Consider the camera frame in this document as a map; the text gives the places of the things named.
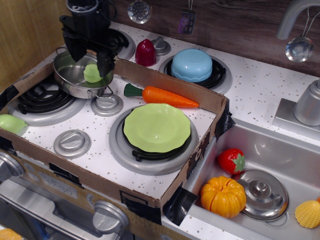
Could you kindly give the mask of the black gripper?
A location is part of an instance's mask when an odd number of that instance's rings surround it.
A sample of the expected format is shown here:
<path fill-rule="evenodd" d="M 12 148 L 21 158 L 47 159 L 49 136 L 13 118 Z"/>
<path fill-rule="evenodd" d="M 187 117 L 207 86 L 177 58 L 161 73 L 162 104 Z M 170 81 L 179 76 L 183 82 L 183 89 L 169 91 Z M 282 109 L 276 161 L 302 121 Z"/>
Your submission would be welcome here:
<path fill-rule="evenodd" d="M 99 76 L 104 78 L 114 70 L 119 49 L 118 37 L 111 22 L 118 16 L 114 5 L 68 5 L 70 16 L 62 15 L 62 34 L 65 45 L 75 62 L 96 52 Z"/>

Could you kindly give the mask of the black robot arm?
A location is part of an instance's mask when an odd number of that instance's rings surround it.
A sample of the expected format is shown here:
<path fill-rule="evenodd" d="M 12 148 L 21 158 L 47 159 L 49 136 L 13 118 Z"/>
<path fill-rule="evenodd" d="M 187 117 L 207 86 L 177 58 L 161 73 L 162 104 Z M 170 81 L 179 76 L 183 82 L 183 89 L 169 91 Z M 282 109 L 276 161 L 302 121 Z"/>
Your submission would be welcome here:
<path fill-rule="evenodd" d="M 118 15 L 111 0 L 68 0 L 71 15 L 62 15 L 65 45 L 74 61 L 82 59 L 88 50 L 96 53 L 99 75 L 105 77 L 115 68 L 115 57 L 129 42 L 122 33 L 110 29 Z"/>

